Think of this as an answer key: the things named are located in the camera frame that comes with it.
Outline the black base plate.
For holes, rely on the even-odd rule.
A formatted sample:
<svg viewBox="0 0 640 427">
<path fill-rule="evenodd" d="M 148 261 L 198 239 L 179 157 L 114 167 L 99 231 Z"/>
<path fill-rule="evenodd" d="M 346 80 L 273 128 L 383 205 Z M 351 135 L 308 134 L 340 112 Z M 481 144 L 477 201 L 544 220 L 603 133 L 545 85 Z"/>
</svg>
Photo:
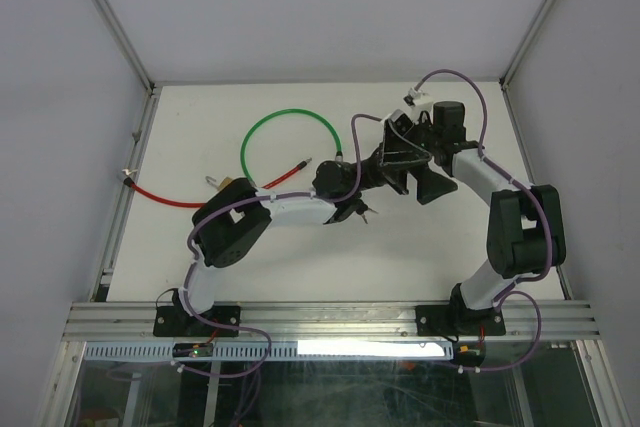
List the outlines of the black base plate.
<svg viewBox="0 0 640 427">
<path fill-rule="evenodd" d="M 233 305 L 213 306 L 201 313 L 201 316 L 216 324 L 239 326 L 241 308 Z M 213 333 L 216 334 L 215 338 L 237 337 L 239 335 L 237 330 L 220 329 L 201 322 L 184 310 L 181 304 L 158 307 L 152 333 L 154 337 L 159 338 L 200 338 L 209 337 Z"/>
<path fill-rule="evenodd" d="M 504 336 L 502 313 L 494 309 L 455 310 L 449 305 L 415 307 L 417 334 L 422 337 Z"/>
</svg>

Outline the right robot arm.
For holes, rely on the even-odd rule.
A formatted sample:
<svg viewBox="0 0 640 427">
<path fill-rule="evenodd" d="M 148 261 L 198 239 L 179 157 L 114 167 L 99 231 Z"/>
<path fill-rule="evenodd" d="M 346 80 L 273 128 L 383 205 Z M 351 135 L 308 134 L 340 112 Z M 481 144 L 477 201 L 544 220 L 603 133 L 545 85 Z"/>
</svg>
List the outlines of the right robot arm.
<svg viewBox="0 0 640 427">
<path fill-rule="evenodd" d="M 551 185 L 515 179 L 466 137 L 465 106 L 442 101 L 422 112 L 411 133 L 429 151 L 445 176 L 432 187 L 453 181 L 468 186 L 489 208 L 487 259 L 467 280 L 456 284 L 445 305 L 418 305 L 421 336 L 503 335 L 501 304 L 523 283 L 543 280 L 566 259 L 560 196 Z"/>
</svg>

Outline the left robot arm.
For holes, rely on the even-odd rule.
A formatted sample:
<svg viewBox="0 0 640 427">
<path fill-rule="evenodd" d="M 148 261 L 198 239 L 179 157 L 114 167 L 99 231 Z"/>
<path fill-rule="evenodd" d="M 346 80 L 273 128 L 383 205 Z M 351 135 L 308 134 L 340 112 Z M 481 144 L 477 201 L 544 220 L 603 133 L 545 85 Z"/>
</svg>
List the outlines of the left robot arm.
<svg viewBox="0 0 640 427">
<path fill-rule="evenodd" d="M 307 191 L 276 193 L 255 187 L 247 177 L 231 181 L 192 217 L 187 238 L 192 261 L 182 285 L 172 289 L 170 305 L 156 308 L 154 336 L 238 336 L 240 310 L 216 306 L 213 273 L 243 260 L 270 227 L 331 225 L 353 215 L 365 217 L 371 209 L 363 192 L 389 186 L 405 195 L 409 177 L 417 181 L 418 202 L 426 204 L 433 184 L 430 128 L 429 119 L 387 118 L 382 140 L 368 158 L 321 163 Z"/>
</svg>

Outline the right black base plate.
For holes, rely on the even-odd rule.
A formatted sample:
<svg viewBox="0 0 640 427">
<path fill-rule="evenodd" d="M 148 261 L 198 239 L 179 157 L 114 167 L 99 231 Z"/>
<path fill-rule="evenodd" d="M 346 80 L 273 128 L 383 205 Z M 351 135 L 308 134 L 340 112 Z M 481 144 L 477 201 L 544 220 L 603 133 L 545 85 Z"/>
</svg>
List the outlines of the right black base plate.
<svg viewBox="0 0 640 427">
<path fill-rule="evenodd" d="M 504 336 L 502 313 L 494 309 L 455 310 L 449 305 L 415 307 L 417 334 L 422 337 Z"/>
</svg>

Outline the aluminium front rail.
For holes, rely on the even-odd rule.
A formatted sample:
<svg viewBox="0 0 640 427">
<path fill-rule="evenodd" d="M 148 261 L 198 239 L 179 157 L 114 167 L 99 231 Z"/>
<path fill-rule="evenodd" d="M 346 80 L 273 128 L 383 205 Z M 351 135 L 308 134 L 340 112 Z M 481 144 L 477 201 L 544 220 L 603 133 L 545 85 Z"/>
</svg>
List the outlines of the aluminium front rail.
<svg viewBox="0 0 640 427">
<path fill-rule="evenodd" d="M 71 307 L 66 341 L 151 341 L 156 309 L 169 302 L 76 303 Z M 219 306 L 241 308 L 239 340 L 298 339 L 417 340 L 415 307 L 442 302 L 246 302 Z M 539 333 L 544 341 L 597 340 L 600 331 L 585 301 L 511 300 L 501 307 L 504 336 L 498 341 L 525 341 Z"/>
</svg>

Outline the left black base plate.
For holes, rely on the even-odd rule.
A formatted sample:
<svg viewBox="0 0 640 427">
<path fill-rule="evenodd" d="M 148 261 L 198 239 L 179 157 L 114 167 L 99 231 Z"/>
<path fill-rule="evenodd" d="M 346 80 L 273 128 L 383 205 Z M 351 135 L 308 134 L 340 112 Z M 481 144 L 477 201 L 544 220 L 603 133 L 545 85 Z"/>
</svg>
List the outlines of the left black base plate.
<svg viewBox="0 0 640 427">
<path fill-rule="evenodd" d="M 216 324 L 239 326 L 241 308 L 233 305 L 213 306 L 201 313 L 201 316 Z M 239 335 L 237 330 L 220 329 L 201 322 L 184 310 L 181 304 L 158 307 L 152 333 L 154 337 L 159 338 L 200 338 L 209 337 L 213 333 L 216 334 L 215 338 L 237 337 Z"/>
</svg>

